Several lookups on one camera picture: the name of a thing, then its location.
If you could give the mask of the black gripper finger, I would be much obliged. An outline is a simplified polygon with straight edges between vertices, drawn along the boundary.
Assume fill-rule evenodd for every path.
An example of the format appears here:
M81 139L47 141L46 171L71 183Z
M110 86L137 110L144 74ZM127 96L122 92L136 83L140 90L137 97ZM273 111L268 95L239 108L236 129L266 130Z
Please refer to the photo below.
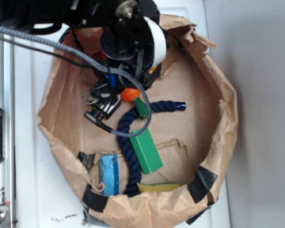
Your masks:
M143 74L143 88L148 90L152 87L153 83L161 76L162 65L158 64L149 71Z
M91 106L84 116L88 120L108 120L121 105L121 90L116 82L99 80L82 98Z

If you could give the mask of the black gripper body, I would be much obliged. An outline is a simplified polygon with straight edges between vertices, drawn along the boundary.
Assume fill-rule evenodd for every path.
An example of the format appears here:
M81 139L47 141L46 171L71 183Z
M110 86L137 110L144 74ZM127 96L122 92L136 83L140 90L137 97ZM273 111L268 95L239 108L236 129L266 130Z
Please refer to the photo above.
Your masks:
M143 87L143 74L162 64L167 53L157 5L152 0L96 0L95 17L104 29L104 54L125 64Z

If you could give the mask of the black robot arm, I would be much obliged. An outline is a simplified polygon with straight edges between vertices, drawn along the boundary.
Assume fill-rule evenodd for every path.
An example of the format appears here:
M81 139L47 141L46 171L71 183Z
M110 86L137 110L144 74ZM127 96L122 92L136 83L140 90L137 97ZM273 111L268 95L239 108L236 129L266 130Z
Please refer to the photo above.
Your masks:
M55 48L44 35L68 25L71 29L102 28L104 59L93 61L83 48L65 48L93 68L98 82L90 89L94 123L108 119L120 106L128 87L149 89L160 76L166 56L166 33L152 0L0 0L0 33Z

